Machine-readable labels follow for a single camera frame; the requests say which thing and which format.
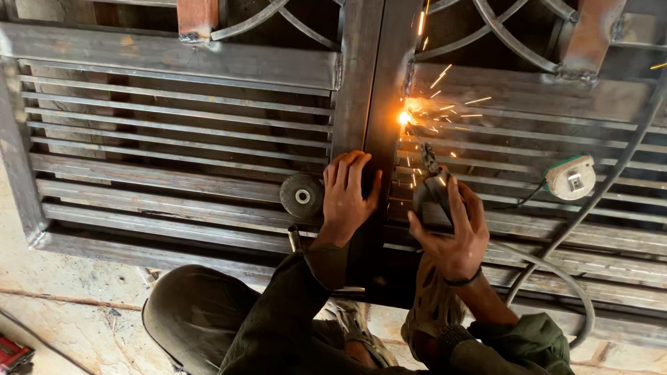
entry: person's right hand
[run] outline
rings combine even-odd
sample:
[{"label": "person's right hand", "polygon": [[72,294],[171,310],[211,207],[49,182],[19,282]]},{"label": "person's right hand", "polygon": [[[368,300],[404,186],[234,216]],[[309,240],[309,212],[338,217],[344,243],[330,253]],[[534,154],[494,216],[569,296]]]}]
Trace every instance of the person's right hand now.
[{"label": "person's right hand", "polygon": [[[453,175],[447,183],[454,238],[441,238],[424,230],[414,212],[408,212],[410,234],[435,259],[436,267],[447,280],[472,279],[482,264],[489,242],[482,200]],[[468,205],[468,214],[464,200]]]}]

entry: welding cable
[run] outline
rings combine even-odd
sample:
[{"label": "welding cable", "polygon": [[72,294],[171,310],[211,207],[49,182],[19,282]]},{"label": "welding cable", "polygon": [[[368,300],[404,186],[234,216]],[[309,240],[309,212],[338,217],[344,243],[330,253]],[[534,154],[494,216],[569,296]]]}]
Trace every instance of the welding cable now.
[{"label": "welding cable", "polygon": [[20,328],[23,329],[24,331],[28,332],[32,337],[34,337],[35,339],[37,339],[37,341],[39,341],[42,345],[44,345],[44,347],[46,347],[46,349],[49,349],[50,351],[52,351],[52,352],[58,354],[58,355],[59,355],[60,357],[62,357],[64,360],[68,361],[69,363],[71,363],[71,364],[73,364],[74,366],[76,366],[79,370],[83,371],[84,374],[87,374],[87,375],[94,375],[92,372],[88,371],[88,369],[86,369],[86,368],[83,367],[82,365],[76,363],[76,361],[74,361],[72,358],[66,356],[66,355],[65,355],[64,353],[62,353],[60,350],[58,350],[58,349],[52,347],[52,345],[50,345],[48,342],[44,341],[44,339],[42,339],[41,337],[39,337],[39,336],[38,336],[36,333],[34,333],[30,328],[26,327],[23,323],[19,322],[16,318],[14,318],[12,315],[9,315],[8,312],[6,312],[5,310],[3,310],[3,309],[1,309],[1,308],[0,308],[0,315],[4,316],[4,317],[7,318],[10,322],[16,324],[18,327],[20,327]]},{"label": "welding cable", "polygon": [[584,309],[586,311],[586,323],[577,333],[577,337],[575,337],[574,340],[570,342],[570,349],[574,349],[582,342],[584,342],[584,340],[588,338],[590,333],[593,331],[593,326],[595,324],[595,309],[593,309],[593,301],[591,301],[590,297],[587,295],[586,291],[581,287],[581,285],[579,285],[579,283],[577,283],[577,281],[562,268],[556,267],[554,264],[551,264],[546,260],[540,259],[531,254],[521,252],[517,249],[507,246],[506,244],[501,244],[500,242],[489,241],[489,243],[502,248],[503,251],[509,255],[527,260],[533,263],[533,265],[540,266],[555,273],[556,275],[559,275],[561,279],[565,280],[565,282],[567,282],[572,287],[572,289],[577,292],[579,297],[582,299],[582,302],[584,303]]},{"label": "welding cable", "polygon": [[[653,121],[656,119],[656,116],[658,115],[658,112],[660,111],[660,108],[662,107],[663,103],[665,102],[665,94],[667,92],[667,73],[663,72],[660,75],[660,79],[658,81],[658,84],[656,85],[655,90],[653,91],[653,94],[651,95],[651,98],[649,100],[649,103],[647,105],[647,108],[645,111],[642,113],[642,117],[640,118],[640,121],[638,121],[638,125],[634,133],[632,134],[632,138],[628,142],[628,145],[625,147],[623,150],[623,154],[618,158],[618,161],[614,165],[613,170],[611,173],[607,175],[607,178],[604,179],[602,182],[602,185],[598,186],[595,189],[595,193],[593,196],[586,202],[586,204],[579,209],[579,212],[577,213],[577,216],[572,220],[571,222],[568,223],[568,225],[560,231],[554,239],[551,241],[551,244],[549,247],[540,254],[540,258],[545,259],[551,252],[553,252],[569,235],[572,233],[572,230],[579,225],[582,221],[584,221],[584,218],[593,210],[596,204],[602,199],[602,196],[609,190],[610,187],[616,182],[616,179],[621,175],[623,172],[623,169],[628,165],[630,160],[632,159],[632,156],[634,155],[635,151],[639,148],[639,146],[642,144],[642,140],[644,139],[644,136],[648,132],[648,128],[653,124]],[[530,277],[530,274],[537,268],[537,263],[533,262],[530,266],[526,267],[521,274],[514,280],[514,283],[512,284],[512,287],[510,288],[510,291],[507,293],[505,303],[507,306],[509,306],[512,303],[512,300],[514,299],[514,296],[516,296],[517,292],[521,288],[521,285]],[[583,340],[585,340],[586,337],[583,336],[577,336],[578,344],[580,344]]]}]

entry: pants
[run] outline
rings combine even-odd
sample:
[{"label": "pants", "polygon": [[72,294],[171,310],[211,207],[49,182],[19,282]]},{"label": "pants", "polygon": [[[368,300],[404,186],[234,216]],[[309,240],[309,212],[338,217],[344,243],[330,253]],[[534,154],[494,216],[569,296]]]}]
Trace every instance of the pants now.
[{"label": "pants", "polygon": [[[143,324],[177,369],[216,375],[259,295],[237,278],[211,268],[182,266],[157,283],[144,305]],[[312,325],[315,339],[343,352],[338,322],[313,320]]]}]

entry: finger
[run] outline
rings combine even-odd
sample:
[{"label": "finger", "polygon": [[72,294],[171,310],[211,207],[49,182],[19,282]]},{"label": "finger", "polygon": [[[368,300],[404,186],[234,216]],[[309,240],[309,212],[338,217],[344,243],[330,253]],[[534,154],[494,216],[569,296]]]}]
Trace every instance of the finger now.
[{"label": "finger", "polygon": [[412,237],[415,237],[415,239],[419,241],[420,244],[422,244],[424,249],[428,248],[434,241],[438,239],[431,233],[428,233],[424,230],[422,223],[420,223],[417,215],[414,212],[408,211],[408,221],[410,221],[410,234]]},{"label": "finger", "polygon": [[348,187],[362,192],[362,170],[366,163],[371,160],[371,154],[365,153],[358,157],[357,160],[350,166],[350,174],[348,175]]},{"label": "finger", "polygon": [[468,216],[472,230],[477,233],[480,230],[487,230],[486,219],[484,219],[484,203],[470,186],[459,182],[459,192],[468,203]]},{"label": "finger", "polygon": [[450,213],[454,224],[454,235],[463,233],[460,231],[472,230],[466,207],[463,205],[461,194],[458,191],[458,181],[454,175],[451,175],[447,183],[447,194],[450,200]]},{"label": "finger", "polygon": [[336,184],[336,174],[338,174],[338,163],[343,159],[348,153],[343,152],[340,155],[336,156],[334,160],[327,166],[325,172],[328,174],[327,180],[329,181],[329,187]]},{"label": "finger", "polygon": [[373,181],[373,189],[366,198],[369,213],[374,212],[378,208],[378,199],[380,198],[380,190],[382,189],[382,170],[376,171],[376,178]]},{"label": "finger", "polygon": [[354,150],[338,162],[338,173],[336,175],[336,183],[334,186],[342,189],[348,186],[348,174],[350,173],[350,166],[354,163],[357,157],[364,155],[363,151]]}]

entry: person's left hand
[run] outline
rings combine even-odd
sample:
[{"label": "person's left hand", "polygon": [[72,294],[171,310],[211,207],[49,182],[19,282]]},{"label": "person's left hand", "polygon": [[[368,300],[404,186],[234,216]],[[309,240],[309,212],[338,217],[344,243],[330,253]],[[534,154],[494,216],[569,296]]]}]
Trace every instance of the person's left hand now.
[{"label": "person's left hand", "polygon": [[378,208],[381,170],[376,172],[368,197],[362,197],[362,169],[369,160],[371,154],[355,150],[338,155],[324,169],[324,225],[312,247],[334,244],[342,248]]}]

